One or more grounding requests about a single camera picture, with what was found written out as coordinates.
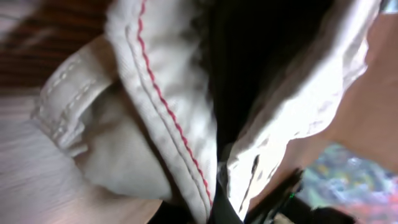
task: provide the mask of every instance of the stitched seam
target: stitched seam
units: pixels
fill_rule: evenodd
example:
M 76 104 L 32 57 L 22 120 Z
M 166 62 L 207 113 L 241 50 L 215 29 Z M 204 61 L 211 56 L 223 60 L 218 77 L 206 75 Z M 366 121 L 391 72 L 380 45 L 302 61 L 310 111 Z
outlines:
M 146 51 L 145 51 L 145 42 L 144 42 L 144 40 L 143 40 L 142 37 L 141 37 L 141 32 L 142 32 L 142 30 L 143 30 L 143 28 L 144 28 L 144 25 L 143 25 L 144 23 L 142 22 L 142 15 L 144 15 L 144 13 L 145 13 L 146 2 L 147 2 L 147 0 L 143 0 L 142 3 L 141 3 L 141 11 L 140 11 L 139 17 L 138 17 L 138 33 L 137 33 L 137 40 L 138 40 L 138 42 L 139 42 L 140 45 L 141 45 L 142 56 L 144 57 L 144 61 L 145 61 L 145 64 L 146 64 L 146 70 L 147 70 L 147 72 L 148 72 L 148 74 L 149 74 L 149 76 L 150 76 L 150 80 L 151 80 L 151 82 L 152 82 L 152 86 L 154 87 L 155 91 L 157 92 L 160 101 L 161 101 L 161 102 L 163 103 L 163 105 L 165 106 L 165 108 L 166 108 L 166 110 L 167 110 L 167 113 L 168 113 L 169 116 L 172 118 L 175 127 L 177 128 L 177 130 L 178 130 L 179 133 L 180 133 L 180 136 L 181 136 L 181 139 L 182 139 L 182 141 L 183 141 L 183 143 L 184 143 L 184 146 L 185 146 L 186 150 L 188 151 L 188 153 L 189 153 L 189 155 L 190 155 L 190 157 L 191 157 L 191 159 L 192 159 L 192 162 L 193 162 L 193 163 L 195 164 L 195 166 L 197 167 L 197 170 L 198 170 L 198 172 L 199 172 L 199 174 L 200 174 L 200 176 L 201 176 L 201 178 L 202 178 L 203 184 L 205 185 L 206 194 L 207 194 L 207 196 L 208 196 L 208 199 L 209 199 L 209 202 L 210 202 L 210 206 L 213 206 L 213 201 L 212 201 L 212 199 L 211 199 L 210 191 L 209 191 L 209 189 L 208 189 L 208 182 L 206 181 L 205 176 L 203 175 L 202 170 L 199 168 L 199 163 L 198 163 L 198 161 L 197 161 L 197 160 L 194 158 L 194 156 L 193 156 L 193 152 L 192 152 L 191 148 L 190 148 L 189 145 L 188 145 L 188 140 L 187 140 L 186 137 L 184 136 L 183 131 L 182 131 L 182 128 L 181 128 L 181 126 L 179 125 L 179 123 L 178 123 L 178 121 L 177 121 L 177 118 L 176 118 L 174 112 L 169 108 L 169 104 L 167 103 L 167 101 L 166 101 L 165 98 L 163 97 L 162 92 L 161 92 L 159 86 L 156 84 L 155 75 L 154 75 L 152 69 L 150 68 L 149 57 L 148 57 L 148 55 L 146 54 Z

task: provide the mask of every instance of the white cloth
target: white cloth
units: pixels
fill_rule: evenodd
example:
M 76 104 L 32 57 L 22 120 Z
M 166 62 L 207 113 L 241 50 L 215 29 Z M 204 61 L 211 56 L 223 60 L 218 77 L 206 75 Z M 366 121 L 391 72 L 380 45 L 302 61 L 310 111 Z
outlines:
M 378 4 L 335 1 L 282 84 L 257 97 L 253 107 L 260 109 L 227 162 L 227 195 L 241 219 L 288 141 L 326 128 L 344 90 L 366 69 L 365 36 Z M 201 13 L 196 1 L 116 1 L 106 38 L 59 67 L 34 116 L 90 181 L 119 194 L 182 198 L 194 220 L 206 223 L 217 158 L 208 75 L 199 66 L 201 36 L 191 23 Z

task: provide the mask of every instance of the colorful object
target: colorful object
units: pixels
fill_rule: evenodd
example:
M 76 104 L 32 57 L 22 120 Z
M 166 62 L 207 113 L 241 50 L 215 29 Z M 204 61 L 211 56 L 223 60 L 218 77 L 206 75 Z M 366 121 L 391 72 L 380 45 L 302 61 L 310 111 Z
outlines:
M 398 224 L 398 176 L 332 144 L 308 169 L 298 196 L 313 207 L 333 206 L 363 223 Z

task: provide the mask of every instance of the wooden floor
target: wooden floor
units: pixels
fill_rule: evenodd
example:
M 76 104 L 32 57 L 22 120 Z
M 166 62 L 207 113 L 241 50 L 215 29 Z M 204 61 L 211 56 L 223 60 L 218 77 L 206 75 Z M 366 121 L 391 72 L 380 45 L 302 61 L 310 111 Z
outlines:
M 42 86 L 72 53 L 103 33 L 111 0 L 1 0 L 0 87 Z

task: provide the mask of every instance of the red thread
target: red thread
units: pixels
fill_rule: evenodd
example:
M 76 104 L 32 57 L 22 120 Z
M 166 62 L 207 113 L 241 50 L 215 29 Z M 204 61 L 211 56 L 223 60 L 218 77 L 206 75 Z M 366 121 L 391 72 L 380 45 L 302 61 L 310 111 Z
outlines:
M 141 32 L 142 32 L 142 30 L 143 30 L 143 28 L 144 28 L 144 25 L 143 25 L 143 22 L 142 22 L 142 15 L 144 15 L 144 13 L 145 13 L 145 3 L 146 3 L 146 1 L 147 1 L 147 0 L 143 0 L 142 3 L 141 3 L 141 11 L 140 11 L 139 17 L 138 17 L 138 34 L 137 34 L 137 39 L 138 39 L 138 42 L 140 43 L 141 48 L 142 48 L 142 56 L 144 57 L 144 60 L 145 60 L 145 64 L 146 64 L 146 67 L 147 67 L 147 72 L 148 72 L 148 74 L 149 74 L 149 76 L 150 76 L 150 79 L 152 80 L 152 85 L 153 85 L 154 89 L 156 90 L 156 92 L 157 92 L 157 94 L 158 94 L 158 96 L 159 96 L 159 98 L 160 98 L 160 101 L 161 101 L 161 102 L 163 103 L 163 105 L 166 107 L 166 110 L 167 110 L 168 114 L 169 114 L 170 117 L 173 119 L 174 125 L 175 125 L 175 127 L 178 129 L 178 131 L 179 131 L 179 133 L 180 133 L 180 135 L 181 135 L 181 139 L 182 139 L 182 141 L 183 141 L 183 143 L 184 143 L 184 146 L 185 146 L 185 148 L 187 149 L 187 151 L 188 151 L 188 153 L 189 153 L 189 155 L 190 155 L 190 157 L 191 157 L 193 163 L 196 165 L 196 167 L 197 167 L 197 169 L 198 169 L 198 171 L 199 171 L 199 174 L 200 174 L 200 176 L 201 176 L 201 178 L 202 178 L 202 180 L 203 180 L 203 183 L 204 183 L 204 185 L 205 185 L 205 187 L 206 187 L 206 193 L 207 193 L 207 196 L 208 196 L 209 201 L 210 201 L 210 206 L 213 206 L 213 201 L 212 201 L 212 199 L 211 199 L 210 191 L 209 191 L 209 189 L 208 189 L 208 183 L 207 183 L 207 181 L 206 181 L 206 179 L 205 179 L 205 177 L 204 177 L 204 175 L 203 175 L 203 172 L 202 172 L 201 169 L 199 168 L 199 163 L 198 163 L 198 161 L 193 157 L 192 150 L 191 150 L 190 147 L 188 146 L 188 140 L 187 140 L 186 137 L 183 135 L 183 133 L 182 133 L 182 128 L 181 128 L 181 126 L 179 125 L 179 123 L 177 122 L 177 118 L 175 117 L 175 114 L 174 114 L 173 111 L 169 108 L 169 104 L 167 103 L 167 101 L 166 101 L 166 100 L 164 99 L 164 97 L 162 96 L 162 92 L 160 91 L 159 86 L 158 86 L 158 85 L 156 84 L 156 82 L 155 82 L 155 75 L 154 75 L 152 69 L 150 69 L 150 66 L 149 66 L 149 58 L 148 58 L 148 55 L 146 54 L 146 51 L 145 51 L 145 42 L 144 42 L 144 40 L 143 40 L 142 37 L 141 37 Z

